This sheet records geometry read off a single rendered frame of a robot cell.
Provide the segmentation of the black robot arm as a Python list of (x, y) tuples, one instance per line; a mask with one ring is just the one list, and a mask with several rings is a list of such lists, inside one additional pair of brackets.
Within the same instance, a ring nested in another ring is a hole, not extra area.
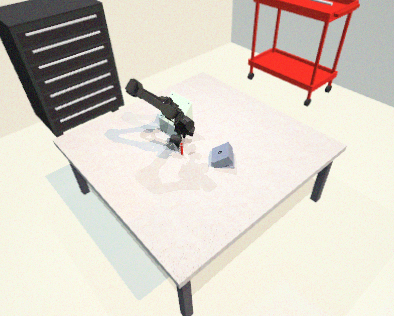
[(184, 127), (182, 129), (182, 135), (186, 134), (191, 137), (193, 136), (195, 131), (194, 121), (188, 116), (184, 115), (182, 109), (179, 108), (179, 105), (173, 102), (172, 98), (167, 96), (156, 96), (155, 94), (144, 89), (143, 84), (134, 78), (130, 79), (125, 90), (130, 96), (143, 99), (152, 106), (159, 109), (165, 118), (171, 122), (175, 123), (176, 125), (181, 124)]

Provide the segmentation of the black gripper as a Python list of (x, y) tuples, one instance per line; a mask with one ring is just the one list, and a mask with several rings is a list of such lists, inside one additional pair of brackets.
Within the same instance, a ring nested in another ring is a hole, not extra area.
[[(180, 143), (182, 141), (182, 137), (181, 137), (182, 129), (184, 127), (181, 124), (177, 124), (176, 125), (175, 123), (173, 124), (173, 126), (175, 126), (174, 132), (177, 132), (177, 135), (172, 134), (171, 137), (169, 138), (169, 140), (170, 140), (170, 142), (174, 143), (177, 146), (177, 148), (179, 148), (180, 147)], [(185, 138), (186, 134), (182, 135), (182, 136), (183, 136), (183, 138)]]

